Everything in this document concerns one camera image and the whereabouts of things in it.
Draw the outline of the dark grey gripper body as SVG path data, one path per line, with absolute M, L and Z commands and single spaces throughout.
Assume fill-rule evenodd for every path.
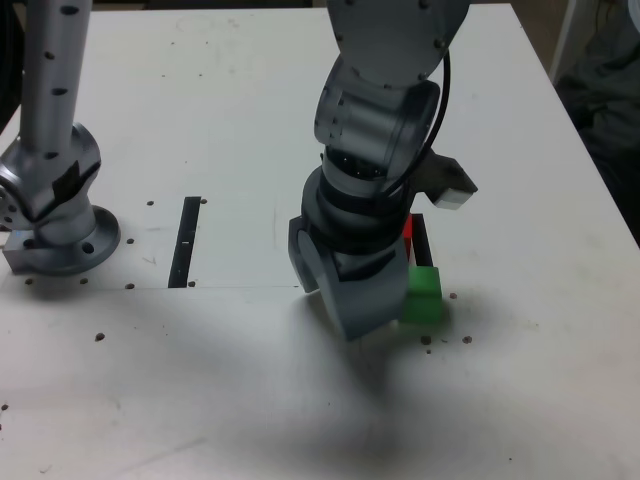
M 333 252 L 333 260 L 339 279 L 373 279 L 389 277 L 398 263 L 397 247 L 393 242 L 383 250 L 366 254 Z

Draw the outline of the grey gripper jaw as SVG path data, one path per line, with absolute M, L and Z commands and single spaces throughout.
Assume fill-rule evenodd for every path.
M 389 277 L 339 279 L 331 259 L 335 251 L 316 242 L 306 232 L 298 234 L 302 258 L 313 275 L 313 292 L 319 292 L 329 319 L 347 341 L 357 340 L 398 320 L 408 293 L 409 265 L 404 240 L 398 242 L 398 263 Z
M 288 254 L 291 265 L 305 292 L 313 291 L 313 275 L 306 266 L 304 259 L 302 258 L 299 243 L 298 233 L 303 229 L 303 220 L 301 216 L 292 218 L 289 221 L 288 227 Z

